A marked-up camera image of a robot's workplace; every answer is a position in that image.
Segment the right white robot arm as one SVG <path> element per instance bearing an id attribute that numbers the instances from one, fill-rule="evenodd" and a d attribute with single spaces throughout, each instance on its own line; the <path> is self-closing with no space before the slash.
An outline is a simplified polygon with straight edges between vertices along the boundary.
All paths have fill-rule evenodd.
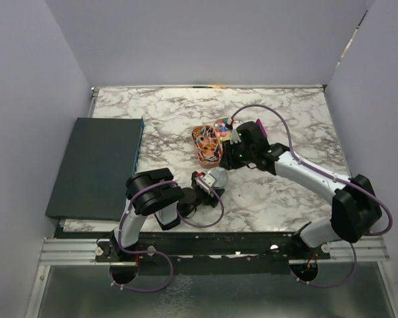
<path id="1" fill-rule="evenodd" d="M 297 258 L 308 258 L 317 246 L 327 242 L 355 243 L 368 234 L 382 216 L 365 176 L 358 174 L 352 179 L 339 176 L 299 158 L 284 144 L 269 144 L 266 133 L 256 122 L 246 122 L 233 129 L 222 148 L 221 167 L 236 170 L 253 164 L 258 170 L 305 187 L 331 206 L 329 218 L 307 223 L 294 234 L 291 250 Z"/>

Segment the tan tray of star candies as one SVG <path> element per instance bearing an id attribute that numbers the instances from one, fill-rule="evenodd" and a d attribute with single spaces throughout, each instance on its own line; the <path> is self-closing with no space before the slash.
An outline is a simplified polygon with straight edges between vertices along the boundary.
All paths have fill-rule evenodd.
<path id="1" fill-rule="evenodd" d="M 229 117 L 222 117 L 214 121 L 214 129 L 220 142 L 230 140 L 233 131 L 232 120 Z"/>

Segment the silver jar lid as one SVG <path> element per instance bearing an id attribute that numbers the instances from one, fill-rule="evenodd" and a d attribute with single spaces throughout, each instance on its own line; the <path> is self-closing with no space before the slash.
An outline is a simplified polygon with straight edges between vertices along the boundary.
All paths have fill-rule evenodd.
<path id="1" fill-rule="evenodd" d="M 224 188 L 228 182 L 228 172 L 226 169 L 222 167 L 214 167 L 208 171 L 214 179 L 212 187 L 214 188 Z"/>

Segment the purple plastic scoop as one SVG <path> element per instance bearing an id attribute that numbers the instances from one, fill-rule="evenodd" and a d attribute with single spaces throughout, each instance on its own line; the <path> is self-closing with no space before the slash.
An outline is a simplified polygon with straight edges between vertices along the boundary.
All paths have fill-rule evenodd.
<path id="1" fill-rule="evenodd" d="M 261 120 L 260 120 L 260 119 L 257 119 L 255 123 L 256 123 L 257 126 L 260 128 L 260 130 L 261 130 L 261 132 L 262 132 L 264 138 L 268 139 L 267 132 L 266 132 L 266 130 L 265 130 L 265 128 L 264 128 L 264 126 L 263 126 Z"/>

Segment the pink tray of lollipops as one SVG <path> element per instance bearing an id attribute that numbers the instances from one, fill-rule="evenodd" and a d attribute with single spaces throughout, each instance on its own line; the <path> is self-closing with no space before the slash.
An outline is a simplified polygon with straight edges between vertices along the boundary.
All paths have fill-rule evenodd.
<path id="1" fill-rule="evenodd" d="M 220 133 L 213 126 L 202 125 L 192 129 L 191 138 L 200 165 L 218 167 L 223 157 Z"/>

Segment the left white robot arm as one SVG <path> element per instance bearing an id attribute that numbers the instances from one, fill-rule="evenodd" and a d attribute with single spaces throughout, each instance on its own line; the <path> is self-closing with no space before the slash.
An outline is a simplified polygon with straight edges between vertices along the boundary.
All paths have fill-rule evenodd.
<path id="1" fill-rule="evenodd" d="M 167 231 L 193 215 L 200 205 L 221 204 L 227 181 L 226 173 L 219 178 L 211 171 L 194 171 L 191 186 L 181 188 L 168 168 L 131 176 L 126 182 L 124 212 L 110 234 L 107 257 L 121 262 L 130 259 L 149 215 Z"/>

